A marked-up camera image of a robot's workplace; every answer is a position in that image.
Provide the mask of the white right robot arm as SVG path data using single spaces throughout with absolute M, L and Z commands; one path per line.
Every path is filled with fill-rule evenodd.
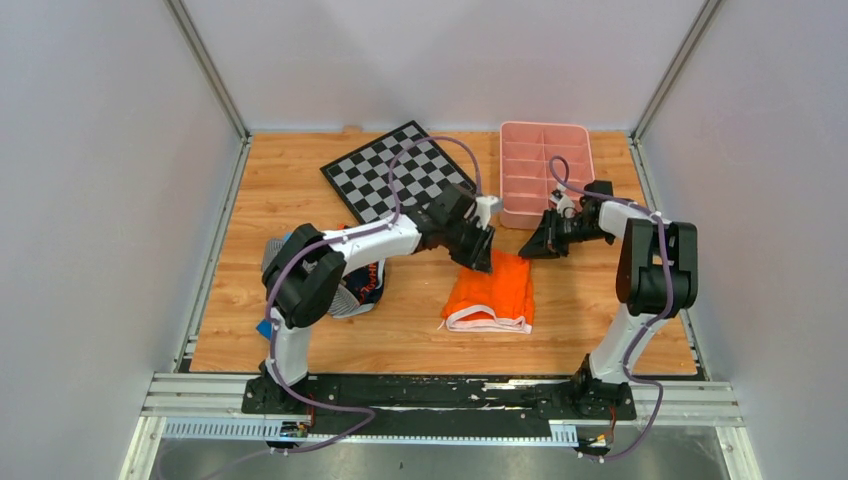
M 549 207 L 520 249 L 528 260 L 556 259 L 576 243 L 621 243 L 615 293 L 619 309 L 601 343 L 572 376 L 571 403 L 584 417 L 596 417 L 632 381 L 632 366 L 655 333 L 698 293 L 697 228 L 668 221 L 657 211 L 616 197 L 609 181 L 593 181 L 569 197 L 558 186 Z

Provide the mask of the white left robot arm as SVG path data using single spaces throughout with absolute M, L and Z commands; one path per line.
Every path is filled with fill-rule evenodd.
M 298 226 L 262 273 L 269 353 L 259 377 L 246 385 L 246 414 L 288 414 L 303 406 L 323 408 L 306 395 L 312 327 L 331 309 L 344 276 L 392 257 L 442 247 L 467 269 L 493 270 L 494 213 L 497 196 L 449 185 L 426 206 L 397 204 L 383 219 L 357 227 L 319 231 Z

